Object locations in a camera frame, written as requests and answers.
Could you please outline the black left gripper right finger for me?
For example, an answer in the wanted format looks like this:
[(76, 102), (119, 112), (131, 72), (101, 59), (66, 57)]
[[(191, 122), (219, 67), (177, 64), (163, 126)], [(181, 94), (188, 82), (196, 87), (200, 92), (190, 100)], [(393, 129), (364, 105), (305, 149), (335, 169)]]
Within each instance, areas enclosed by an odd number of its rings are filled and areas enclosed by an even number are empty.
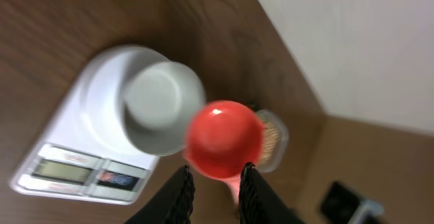
[(304, 221), (299, 219), (273, 191), (251, 162), (248, 162), (241, 172), (239, 222), (241, 224), (304, 224)]

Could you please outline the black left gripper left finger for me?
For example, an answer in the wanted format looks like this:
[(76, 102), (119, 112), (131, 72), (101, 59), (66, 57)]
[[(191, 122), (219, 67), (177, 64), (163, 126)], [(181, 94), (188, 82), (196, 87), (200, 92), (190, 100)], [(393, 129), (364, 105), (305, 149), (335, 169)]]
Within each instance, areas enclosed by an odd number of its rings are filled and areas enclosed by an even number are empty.
[(125, 224), (191, 224), (194, 196), (190, 168), (181, 166)]

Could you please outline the red plastic measuring scoop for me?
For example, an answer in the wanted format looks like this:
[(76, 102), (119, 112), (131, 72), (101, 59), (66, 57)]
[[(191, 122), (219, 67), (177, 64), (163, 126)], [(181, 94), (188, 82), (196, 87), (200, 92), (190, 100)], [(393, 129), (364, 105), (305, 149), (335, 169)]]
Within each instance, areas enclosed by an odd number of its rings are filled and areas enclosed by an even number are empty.
[(184, 158), (200, 174), (223, 182), (238, 205), (241, 172), (246, 163), (258, 163), (264, 124), (247, 106), (217, 100), (191, 120), (185, 136)]

